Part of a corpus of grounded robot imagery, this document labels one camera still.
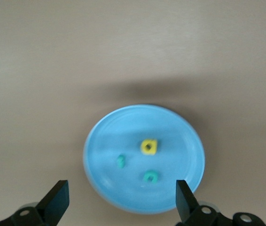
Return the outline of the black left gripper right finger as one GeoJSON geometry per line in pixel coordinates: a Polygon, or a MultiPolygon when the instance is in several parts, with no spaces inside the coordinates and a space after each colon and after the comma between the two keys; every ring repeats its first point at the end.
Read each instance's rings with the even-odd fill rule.
{"type": "Polygon", "coordinates": [[[237,212],[231,219],[213,207],[198,203],[185,180],[176,181],[176,208],[181,221],[178,226],[264,226],[258,216],[237,212]]]}

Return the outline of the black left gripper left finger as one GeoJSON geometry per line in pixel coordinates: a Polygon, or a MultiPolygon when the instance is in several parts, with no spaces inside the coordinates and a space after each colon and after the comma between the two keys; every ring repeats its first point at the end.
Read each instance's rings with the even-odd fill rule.
{"type": "Polygon", "coordinates": [[[70,203],[68,180],[59,180],[35,207],[23,207],[0,226],[56,226],[70,203]]]}

